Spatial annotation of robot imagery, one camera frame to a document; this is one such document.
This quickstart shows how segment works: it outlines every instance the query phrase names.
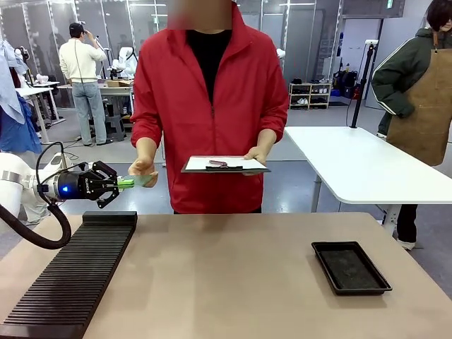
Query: person in brown apron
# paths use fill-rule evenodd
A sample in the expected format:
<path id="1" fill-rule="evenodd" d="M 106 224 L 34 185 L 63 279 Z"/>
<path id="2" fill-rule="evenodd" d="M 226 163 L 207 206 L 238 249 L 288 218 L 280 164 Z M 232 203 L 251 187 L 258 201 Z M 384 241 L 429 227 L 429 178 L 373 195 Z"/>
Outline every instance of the person in brown apron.
<path id="1" fill-rule="evenodd" d="M 430 28 L 377 67 L 372 87 L 386 110 L 379 135 L 436 166 L 444 160 L 452 121 L 452 0 L 433 0 L 427 21 Z M 416 243 L 416 211 L 417 205 L 403 205 L 398 217 L 398 241 L 407 250 Z"/>

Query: tripod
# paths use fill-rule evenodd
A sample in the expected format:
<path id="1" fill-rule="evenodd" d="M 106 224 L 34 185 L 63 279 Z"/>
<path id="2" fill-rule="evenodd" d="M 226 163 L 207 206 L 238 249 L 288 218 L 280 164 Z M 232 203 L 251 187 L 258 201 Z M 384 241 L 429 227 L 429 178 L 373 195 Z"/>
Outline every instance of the tripod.
<path id="1" fill-rule="evenodd" d="M 367 83 L 367 73 L 369 72 L 370 61 L 372 59 L 372 55 L 374 54 L 374 50 L 375 46 L 373 44 L 370 44 L 369 51 L 367 51 L 366 66 L 364 67 L 364 73 L 362 74 L 361 84 L 359 85 L 358 101 L 356 102 L 355 113 L 353 114 L 352 126 L 350 126 L 352 129 L 356 129 L 358 114 L 359 110 L 361 109 L 362 97 L 364 95 L 364 89 L 366 88 Z"/>

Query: white sweater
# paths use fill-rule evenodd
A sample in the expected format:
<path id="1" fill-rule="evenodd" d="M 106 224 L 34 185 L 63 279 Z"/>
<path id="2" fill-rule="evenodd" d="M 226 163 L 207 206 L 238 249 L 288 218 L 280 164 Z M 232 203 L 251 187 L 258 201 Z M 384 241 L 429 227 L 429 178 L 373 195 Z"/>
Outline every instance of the white sweater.
<path id="1" fill-rule="evenodd" d="M 107 56 L 100 48 L 84 44 L 78 39 L 70 39 L 59 49 L 59 65 L 66 79 L 75 83 L 93 83 L 97 81 L 96 61 Z"/>

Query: cardboard box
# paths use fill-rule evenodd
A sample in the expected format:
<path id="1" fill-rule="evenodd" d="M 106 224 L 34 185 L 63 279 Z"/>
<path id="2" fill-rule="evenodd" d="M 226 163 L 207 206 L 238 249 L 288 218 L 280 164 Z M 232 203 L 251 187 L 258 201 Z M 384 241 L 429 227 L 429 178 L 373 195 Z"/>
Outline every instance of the cardboard box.
<path id="1" fill-rule="evenodd" d="M 107 87 L 131 87 L 133 80 L 107 80 Z"/>

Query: black ribbed conveyor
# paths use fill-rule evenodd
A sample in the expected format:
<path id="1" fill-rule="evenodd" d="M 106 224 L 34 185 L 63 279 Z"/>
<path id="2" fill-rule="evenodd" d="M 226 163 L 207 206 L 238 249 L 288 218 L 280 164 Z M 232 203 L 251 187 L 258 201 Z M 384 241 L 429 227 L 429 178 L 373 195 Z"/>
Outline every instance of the black ribbed conveyor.
<path id="1" fill-rule="evenodd" d="M 136 221 L 136 212 L 85 213 L 71 241 L 0 325 L 0 338 L 82 338 L 135 232 Z"/>

